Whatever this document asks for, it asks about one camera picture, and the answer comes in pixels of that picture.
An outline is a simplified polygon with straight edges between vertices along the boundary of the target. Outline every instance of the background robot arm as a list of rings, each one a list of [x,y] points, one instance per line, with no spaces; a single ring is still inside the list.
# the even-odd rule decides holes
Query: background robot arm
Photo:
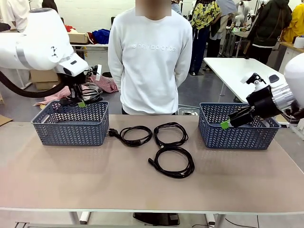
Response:
[[[244,78],[243,83],[253,83],[255,91],[247,97],[248,106],[230,114],[230,124],[239,127],[253,118],[264,119],[286,112],[296,119],[304,118],[304,53],[294,57],[285,68],[286,83],[281,83],[279,77],[269,77],[268,85],[258,74]]]
[[[13,92],[25,97],[45,97],[69,86],[75,103],[83,101],[81,84],[88,63],[79,57],[57,12],[43,8],[31,10],[23,33],[0,34],[0,67],[9,69],[51,70],[61,83],[45,92],[27,92],[12,84],[1,72],[0,81]]]

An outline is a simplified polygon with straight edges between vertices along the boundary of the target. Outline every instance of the pink cloth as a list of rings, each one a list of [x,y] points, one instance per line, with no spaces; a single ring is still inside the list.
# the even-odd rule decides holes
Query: pink cloth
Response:
[[[88,89],[88,87],[86,86],[82,86],[82,89]],[[44,98],[45,101],[42,101],[42,102],[38,102],[36,103],[35,105],[47,105],[48,103],[50,103],[51,101],[55,101],[55,100],[59,100],[61,98],[64,98],[64,97],[67,97],[67,96],[70,96],[71,95],[71,92],[68,88],[68,86],[65,86],[62,90],[60,90],[58,93],[54,94],[54,95],[51,95],[51,96],[46,96]]]
[[[117,85],[114,82],[114,79],[101,76],[99,81],[95,80],[95,76],[90,77],[92,82],[96,84],[99,88],[107,93],[118,92]]]

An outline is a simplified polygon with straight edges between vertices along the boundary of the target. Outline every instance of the black jacket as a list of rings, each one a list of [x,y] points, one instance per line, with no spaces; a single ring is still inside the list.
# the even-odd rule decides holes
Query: black jacket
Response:
[[[291,22],[289,0],[270,0],[260,11],[249,33],[248,39],[253,44],[273,47],[283,29]]]
[[[42,8],[51,8],[56,10],[56,12],[58,13],[57,5],[54,0],[43,0]]]

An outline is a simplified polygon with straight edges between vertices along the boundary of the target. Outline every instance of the basket rim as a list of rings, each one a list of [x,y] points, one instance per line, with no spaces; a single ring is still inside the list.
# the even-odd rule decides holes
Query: basket rim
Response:
[[[245,106],[245,105],[248,105],[247,103],[214,103],[214,102],[202,102],[202,103],[200,103],[199,105],[199,108],[200,108],[200,111],[201,111],[201,113],[204,115],[204,117],[206,118],[206,116],[205,116],[205,113],[203,112],[203,110],[202,110],[202,107],[201,107],[201,105],[235,105],[235,106],[237,106],[237,105],[243,105],[243,106]],[[277,124],[277,127],[234,127],[234,128],[228,128],[228,129],[226,129],[226,130],[230,130],[230,129],[280,129],[282,126],[278,123],[278,121],[275,119],[275,118],[273,118],[273,117],[271,117],[271,118],[269,118],[269,119],[272,119],[274,122],[275,122],[275,124]],[[207,122],[207,124],[210,126],[210,127],[213,127],[213,128],[222,128],[221,126],[213,126],[213,125],[211,125],[208,121],[206,121]]]
[[[46,107],[48,107],[49,105],[51,105],[51,104],[53,104],[53,103],[59,103],[59,100],[55,100],[55,101],[51,101],[50,103],[48,103],[47,105],[46,105]],[[96,102],[96,103],[104,103],[104,104],[107,104],[107,106],[106,106],[106,109],[105,109],[105,113],[106,113],[106,111],[108,110],[108,108],[109,108],[109,102],[108,101],[99,101],[99,102]],[[31,120],[31,124],[33,124],[33,125],[49,125],[49,126],[51,126],[51,125],[56,125],[56,126],[64,126],[64,125],[66,125],[66,126],[70,126],[70,125],[83,125],[83,124],[79,124],[79,123],[73,123],[73,124],[71,124],[71,123],[35,123],[34,121],[36,121],[36,119],[39,117],[39,115],[40,115],[40,113],[41,112],[43,112],[44,111],[44,109],[42,109],[32,120]],[[90,125],[100,125],[102,122],[104,122],[105,121],[105,118],[106,118],[107,116],[104,114],[103,115],[103,118],[102,118],[102,120],[101,121],[96,121],[96,123],[92,123],[92,124],[90,124]]]

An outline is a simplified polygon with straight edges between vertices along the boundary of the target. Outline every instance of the yellow jacket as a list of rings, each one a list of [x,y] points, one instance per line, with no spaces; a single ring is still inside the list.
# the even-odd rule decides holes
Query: yellow jacket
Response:
[[[292,17],[292,21],[283,36],[287,42],[292,42],[294,37],[304,35],[304,4],[300,4],[294,9]]]

